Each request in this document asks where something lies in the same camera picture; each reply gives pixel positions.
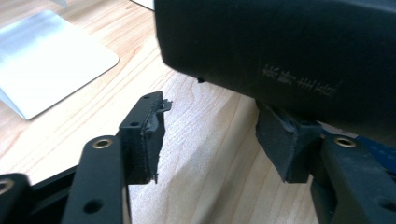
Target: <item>black plastic part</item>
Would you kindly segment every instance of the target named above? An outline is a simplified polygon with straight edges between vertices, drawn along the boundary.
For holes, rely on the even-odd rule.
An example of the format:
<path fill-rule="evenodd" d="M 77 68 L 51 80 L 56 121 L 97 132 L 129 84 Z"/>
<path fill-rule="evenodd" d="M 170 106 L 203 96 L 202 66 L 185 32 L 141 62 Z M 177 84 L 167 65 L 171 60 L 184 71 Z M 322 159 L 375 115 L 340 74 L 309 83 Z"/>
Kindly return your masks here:
<path fill-rule="evenodd" d="M 163 112 L 172 104 L 163 100 L 161 91 L 140 98 L 120 125 L 120 137 L 124 153 L 127 184 L 157 182 L 160 151 L 165 127 Z"/>
<path fill-rule="evenodd" d="M 20 224 L 32 208 L 32 189 L 27 176 L 0 175 L 0 223 Z"/>
<path fill-rule="evenodd" d="M 119 138 L 92 139 L 82 152 L 62 223 L 130 223 L 128 200 Z"/>
<path fill-rule="evenodd" d="M 163 60 L 396 147 L 396 2 L 156 0 Z"/>
<path fill-rule="evenodd" d="M 306 183 L 308 151 L 319 148 L 321 126 L 279 108 L 257 103 L 260 114 L 256 136 L 283 181 Z"/>
<path fill-rule="evenodd" d="M 317 212 L 318 222 L 320 224 L 331 224 L 335 206 L 337 205 L 334 189 L 326 188 L 314 179 L 311 183 L 311 196 Z"/>
<path fill-rule="evenodd" d="M 396 221 L 396 183 L 361 142 L 331 135 L 320 154 L 336 195 L 333 224 Z"/>
<path fill-rule="evenodd" d="M 25 223 L 61 223 L 77 166 L 32 186 L 35 205 Z"/>

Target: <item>screw hole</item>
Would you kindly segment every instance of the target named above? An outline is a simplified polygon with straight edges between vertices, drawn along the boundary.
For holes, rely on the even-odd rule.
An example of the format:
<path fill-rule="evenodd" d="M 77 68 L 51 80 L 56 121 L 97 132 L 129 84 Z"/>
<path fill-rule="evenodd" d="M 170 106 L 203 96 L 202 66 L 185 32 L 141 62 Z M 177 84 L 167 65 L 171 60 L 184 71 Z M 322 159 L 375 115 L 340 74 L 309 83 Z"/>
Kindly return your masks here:
<path fill-rule="evenodd" d="M 392 202 L 386 198 L 377 199 L 377 204 L 384 209 L 389 210 L 390 212 L 396 213 L 396 203 Z"/>
<path fill-rule="evenodd" d="M 92 146 L 94 148 L 100 149 L 100 148 L 109 147 L 111 144 L 113 144 L 113 141 L 111 141 L 110 139 L 100 139 L 94 142 Z"/>
<path fill-rule="evenodd" d="M 350 139 L 344 137 L 337 137 L 334 139 L 334 142 L 341 147 L 355 147 L 356 143 Z"/>
<path fill-rule="evenodd" d="M 98 212 L 103 207 L 103 202 L 100 199 L 93 199 L 87 202 L 84 206 L 84 212 L 93 214 Z"/>
<path fill-rule="evenodd" d="M 0 180 L 0 195 L 6 193 L 14 186 L 14 181 L 11 179 Z"/>

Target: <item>wood grain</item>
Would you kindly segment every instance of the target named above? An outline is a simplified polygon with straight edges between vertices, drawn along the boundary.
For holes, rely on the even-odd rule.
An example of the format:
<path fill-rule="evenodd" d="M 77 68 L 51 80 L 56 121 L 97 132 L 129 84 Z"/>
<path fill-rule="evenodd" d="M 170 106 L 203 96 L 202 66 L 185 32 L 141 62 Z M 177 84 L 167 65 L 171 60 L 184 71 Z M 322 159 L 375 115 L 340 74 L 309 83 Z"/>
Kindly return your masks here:
<path fill-rule="evenodd" d="M 174 106 L 159 183 L 129 187 L 134 223 L 318 223 L 309 185 L 282 183 L 258 144 L 253 99 L 164 65 L 151 11 L 126 0 L 68 2 L 3 0 L 0 27 L 50 9 L 120 62 L 33 120 L 0 103 L 0 174 L 34 184 L 77 164 L 84 144 L 114 134 L 140 96 L 163 91 Z"/>

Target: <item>black bracket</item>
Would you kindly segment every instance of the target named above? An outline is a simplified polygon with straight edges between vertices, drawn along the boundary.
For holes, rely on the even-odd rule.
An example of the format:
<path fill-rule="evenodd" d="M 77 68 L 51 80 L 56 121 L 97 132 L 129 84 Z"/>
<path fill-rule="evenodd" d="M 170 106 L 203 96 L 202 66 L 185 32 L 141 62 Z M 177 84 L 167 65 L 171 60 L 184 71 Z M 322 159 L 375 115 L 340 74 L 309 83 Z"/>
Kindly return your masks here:
<path fill-rule="evenodd" d="M 143 96 L 116 136 L 92 139 L 77 167 L 34 186 L 22 174 L 0 175 L 0 224 L 130 223 L 128 185 L 157 181 L 171 106 L 160 91 Z"/>
<path fill-rule="evenodd" d="M 396 223 L 396 175 L 366 146 L 321 125 L 258 102 L 257 137 L 282 179 L 306 183 L 320 224 Z"/>

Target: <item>wooden table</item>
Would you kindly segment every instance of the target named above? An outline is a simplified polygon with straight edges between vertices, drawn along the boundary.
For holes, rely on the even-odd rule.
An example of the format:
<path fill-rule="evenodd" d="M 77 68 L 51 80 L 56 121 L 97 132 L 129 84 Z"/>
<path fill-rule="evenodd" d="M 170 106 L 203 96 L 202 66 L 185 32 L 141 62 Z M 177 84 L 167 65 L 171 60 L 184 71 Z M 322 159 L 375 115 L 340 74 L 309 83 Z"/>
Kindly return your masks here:
<path fill-rule="evenodd" d="M 68 2 L 2 0 L 0 27 L 50 9 L 120 62 L 33 120 L 0 103 L 0 174 L 34 184 L 76 165 L 87 141 L 115 134 L 140 96 L 163 91 L 174 106 L 159 183 L 129 187 L 134 223 L 318 222 L 309 185 L 283 184 L 258 144 L 253 99 L 164 65 L 153 12 L 127 0 Z"/>

